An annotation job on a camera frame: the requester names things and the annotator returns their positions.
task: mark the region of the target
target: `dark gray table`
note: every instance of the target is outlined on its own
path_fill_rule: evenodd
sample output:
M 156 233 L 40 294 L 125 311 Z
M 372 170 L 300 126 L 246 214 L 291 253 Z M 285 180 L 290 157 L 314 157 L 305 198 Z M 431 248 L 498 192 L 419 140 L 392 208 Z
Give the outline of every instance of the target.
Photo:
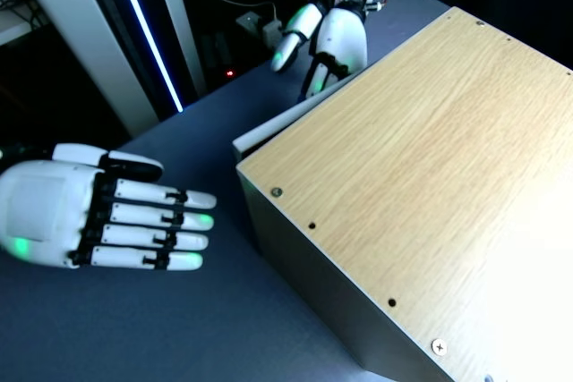
M 390 0 L 366 23 L 370 62 L 446 9 Z M 160 160 L 162 183 L 218 196 L 198 272 L 73 271 L 0 255 L 0 380 L 386 380 L 361 369 L 252 246 L 231 141 L 294 104 L 305 57 L 281 75 L 250 71 L 123 148 Z

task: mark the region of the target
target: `wooden cabinet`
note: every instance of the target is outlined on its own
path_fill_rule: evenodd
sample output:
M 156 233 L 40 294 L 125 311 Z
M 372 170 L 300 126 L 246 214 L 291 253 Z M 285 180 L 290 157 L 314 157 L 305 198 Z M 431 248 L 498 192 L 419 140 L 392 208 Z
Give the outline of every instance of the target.
M 564 66 L 452 8 L 238 172 L 263 253 L 366 369 L 572 378 Z

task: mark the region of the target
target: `screw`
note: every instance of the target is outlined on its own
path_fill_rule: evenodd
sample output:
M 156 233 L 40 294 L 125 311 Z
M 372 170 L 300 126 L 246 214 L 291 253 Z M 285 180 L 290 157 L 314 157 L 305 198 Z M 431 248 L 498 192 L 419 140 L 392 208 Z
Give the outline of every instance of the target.
M 443 340 L 436 339 L 432 342 L 432 350 L 436 355 L 443 357 L 446 353 L 448 353 L 448 346 Z

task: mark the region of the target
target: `led light strip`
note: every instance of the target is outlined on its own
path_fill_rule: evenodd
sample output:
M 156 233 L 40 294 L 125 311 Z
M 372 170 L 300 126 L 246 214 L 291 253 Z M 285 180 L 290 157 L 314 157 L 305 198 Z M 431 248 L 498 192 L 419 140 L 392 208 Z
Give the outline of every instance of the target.
M 181 106 L 181 102 L 179 101 L 179 97 L 175 92 L 175 88 L 173 87 L 173 83 L 171 82 L 171 78 L 169 78 L 169 73 L 167 73 L 167 69 L 163 63 L 163 59 L 161 58 L 161 54 L 159 53 L 158 47 L 155 44 L 155 40 L 151 35 L 150 26 L 148 26 L 145 17 L 143 16 L 143 11 L 141 10 L 140 3 L 138 0 L 130 0 L 133 6 L 133 10 L 135 11 L 135 15 L 137 15 L 137 19 L 140 22 L 141 29 L 143 30 L 143 34 L 145 34 L 145 38 L 147 42 L 150 44 L 151 52 L 155 57 L 155 61 L 158 63 L 159 69 L 161 70 L 161 74 L 163 75 L 163 79 L 167 84 L 167 88 L 169 89 L 169 93 L 171 93 L 171 98 L 175 102 L 175 107 L 177 111 L 183 112 L 183 107 Z

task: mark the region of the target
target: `robotic hand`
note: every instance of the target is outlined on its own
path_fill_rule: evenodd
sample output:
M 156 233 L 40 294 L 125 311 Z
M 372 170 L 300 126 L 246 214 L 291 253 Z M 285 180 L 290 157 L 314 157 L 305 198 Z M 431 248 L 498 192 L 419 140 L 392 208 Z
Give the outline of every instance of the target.
M 329 85 L 360 72 L 367 65 L 364 22 L 388 0 L 310 0 L 288 22 L 271 61 L 271 69 L 284 71 L 299 47 L 312 40 L 312 66 L 303 85 L 309 98 Z
M 18 259 L 194 270 L 208 245 L 214 196 L 153 183 L 155 160 L 80 144 L 0 148 L 0 245 Z M 148 206 L 162 205 L 163 208 Z

